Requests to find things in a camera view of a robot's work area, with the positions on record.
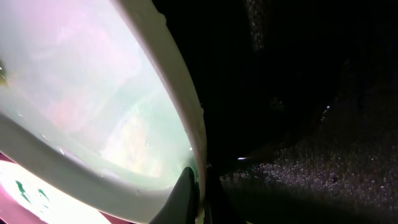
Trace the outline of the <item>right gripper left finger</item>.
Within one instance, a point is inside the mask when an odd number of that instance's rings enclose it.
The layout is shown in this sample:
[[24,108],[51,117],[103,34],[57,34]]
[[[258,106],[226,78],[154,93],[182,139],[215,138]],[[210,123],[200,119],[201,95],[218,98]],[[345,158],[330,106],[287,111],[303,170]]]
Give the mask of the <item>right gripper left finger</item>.
[[184,168],[169,198],[149,224],[194,224],[198,213],[200,191],[195,174]]

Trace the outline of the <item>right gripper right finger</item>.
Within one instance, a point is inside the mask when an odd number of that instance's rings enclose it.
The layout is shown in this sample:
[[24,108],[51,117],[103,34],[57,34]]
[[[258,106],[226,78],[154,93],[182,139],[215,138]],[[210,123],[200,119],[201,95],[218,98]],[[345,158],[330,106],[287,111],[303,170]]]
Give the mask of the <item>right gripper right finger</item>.
[[204,201],[204,224],[246,224],[224,192],[216,169],[206,168],[206,193]]

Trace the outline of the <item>mint green plate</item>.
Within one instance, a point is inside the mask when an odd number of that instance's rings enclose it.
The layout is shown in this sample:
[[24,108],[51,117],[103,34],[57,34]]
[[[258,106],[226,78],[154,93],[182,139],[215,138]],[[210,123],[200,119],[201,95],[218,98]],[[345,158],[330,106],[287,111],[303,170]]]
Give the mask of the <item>mint green plate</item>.
[[149,223],[206,191],[203,109],[152,1],[1,1],[1,152],[63,193]]

